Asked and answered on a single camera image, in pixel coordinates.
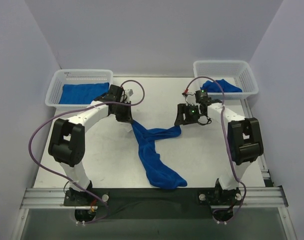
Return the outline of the blue towel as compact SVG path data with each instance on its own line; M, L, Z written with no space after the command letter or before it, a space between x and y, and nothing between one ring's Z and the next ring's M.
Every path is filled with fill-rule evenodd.
M149 183L153 187L164 190L186 187L187 181L176 171L162 163L160 154L156 152L155 147L155 141L179 137L181 128L173 126L168 129L146 129L137 121L134 121L131 126L138 143L138 156L145 169Z
M109 83L65 84L59 104L88 105L109 90Z

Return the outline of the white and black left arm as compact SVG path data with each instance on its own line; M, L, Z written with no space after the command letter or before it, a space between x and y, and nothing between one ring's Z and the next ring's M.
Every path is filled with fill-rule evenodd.
M132 89L111 85L107 93L96 97L89 107L68 119L58 118L52 129L48 153L72 179L69 190L84 195L91 191L92 182L87 177L82 159L85 155L85 134L97 122L115 115L118 122L133 123L131 114Z

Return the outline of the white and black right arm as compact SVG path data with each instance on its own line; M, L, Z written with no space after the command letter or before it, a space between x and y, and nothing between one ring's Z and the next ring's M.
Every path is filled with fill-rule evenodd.
M264 153L259 121L237 114L224 100L212 99L205 90L196 91L195 104L179 103L175 126L209 125L213 120L222 126L229 167L217 179L216 189L233 191L242 184L248 167Z

